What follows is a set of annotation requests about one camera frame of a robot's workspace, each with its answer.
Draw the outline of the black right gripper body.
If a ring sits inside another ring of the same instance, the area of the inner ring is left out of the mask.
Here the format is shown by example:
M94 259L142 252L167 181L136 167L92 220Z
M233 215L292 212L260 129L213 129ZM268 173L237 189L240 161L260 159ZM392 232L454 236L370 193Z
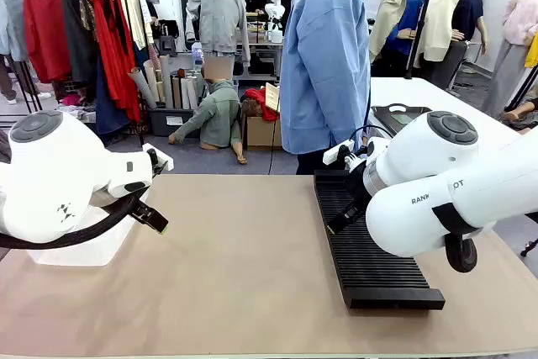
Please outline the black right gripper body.
M367 191L363 181L363 174L367 164L363 161L360 165L349 171L346 179L346 188L352 197L353 207L360 212L365 212L367 205L372 199L372 195Z

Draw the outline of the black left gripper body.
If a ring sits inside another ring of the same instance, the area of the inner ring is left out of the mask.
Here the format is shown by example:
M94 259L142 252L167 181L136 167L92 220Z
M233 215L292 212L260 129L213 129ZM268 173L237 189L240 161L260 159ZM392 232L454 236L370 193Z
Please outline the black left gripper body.
M149 219L151 217L151 207L140 198L135 198L129 208L129 216L134 219Z

